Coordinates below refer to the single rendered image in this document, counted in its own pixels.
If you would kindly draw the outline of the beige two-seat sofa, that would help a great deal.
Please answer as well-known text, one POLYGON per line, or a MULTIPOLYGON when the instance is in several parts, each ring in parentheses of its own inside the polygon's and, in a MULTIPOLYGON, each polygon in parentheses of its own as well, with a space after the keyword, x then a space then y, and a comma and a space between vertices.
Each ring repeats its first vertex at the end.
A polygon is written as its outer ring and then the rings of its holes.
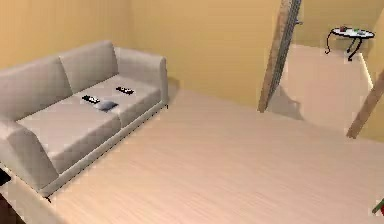
POLYGON ((0 165, 49 197, 168 102, 165 57, 108 40, 1 69, 0 165))

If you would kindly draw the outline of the red and green plant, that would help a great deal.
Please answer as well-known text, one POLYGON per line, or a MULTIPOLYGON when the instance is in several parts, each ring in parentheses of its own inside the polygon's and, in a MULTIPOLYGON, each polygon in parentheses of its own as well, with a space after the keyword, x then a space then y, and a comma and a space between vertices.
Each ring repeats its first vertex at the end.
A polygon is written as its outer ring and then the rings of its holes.
POLYGON ((372 214, 376 214, 378 211, 384 216, 384 198, 372 209, 372 214))

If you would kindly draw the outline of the dark grey flat box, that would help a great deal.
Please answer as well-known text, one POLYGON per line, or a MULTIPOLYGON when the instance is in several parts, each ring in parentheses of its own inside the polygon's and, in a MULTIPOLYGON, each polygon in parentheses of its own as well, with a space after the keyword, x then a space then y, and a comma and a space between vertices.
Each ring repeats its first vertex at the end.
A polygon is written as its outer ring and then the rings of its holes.
POLYGON ((113 109, 116 106, 117 106, 117 103, 113 101, 102 101, 96 105, 96 108, 98 110, 108 112, 109 110, 113 109))

